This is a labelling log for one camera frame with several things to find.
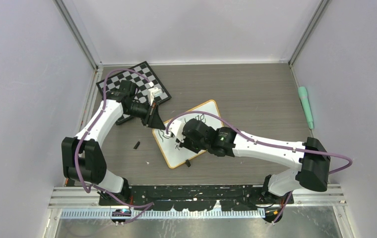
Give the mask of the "yellow framed whiteboard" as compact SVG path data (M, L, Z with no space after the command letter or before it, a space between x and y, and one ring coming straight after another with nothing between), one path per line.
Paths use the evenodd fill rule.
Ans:
M222 121L209 115L213 114L220 117L217 103L214 100L206 101L192 108L191 111L196 111L197 113L183 115L175 119L172 122L168 133L166 133L164 130L152 130L153 137L155 138L157 145L170 169L183 165L187 160L191 160L206 152L205 150L201 150L198 153L195 153L186 148L180 147L179 143L177 142L177 138L171 137L170 135L174 125L184 126L190 119L196 119L214 129L224 126Z

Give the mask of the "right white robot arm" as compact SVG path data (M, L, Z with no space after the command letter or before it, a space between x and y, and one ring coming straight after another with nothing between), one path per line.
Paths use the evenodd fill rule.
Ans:
M319 140L286 142L254 136L230 127L214 129L197 119L175 121L169 127L179 147L194 153L207 151L217 157L249 157L278 163L288 170L268 175L261 197L275 203L286 193L305 188L325 192L328 187L330 156Z

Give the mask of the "black marker cap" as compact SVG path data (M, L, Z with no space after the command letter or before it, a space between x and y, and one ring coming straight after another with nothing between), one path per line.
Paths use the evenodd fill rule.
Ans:
M134 145L134 149L138 149L138 147L140 146L140 141L138 141L135 145Z

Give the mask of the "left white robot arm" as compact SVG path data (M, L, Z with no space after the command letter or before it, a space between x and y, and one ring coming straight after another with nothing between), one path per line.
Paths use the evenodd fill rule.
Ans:
M123 115L136 117L143 126L165 129L155 101L162 95L162 89L148 83L147 98L144 102L137 99L138 86L131 81L122 82L118 88L105 93L96 115L74 137L65 137L61 144L63 174L65 178L98 186L111 192L111 198L118 205L129 202L128 181L107 169L102 153L102 144L116 121Z

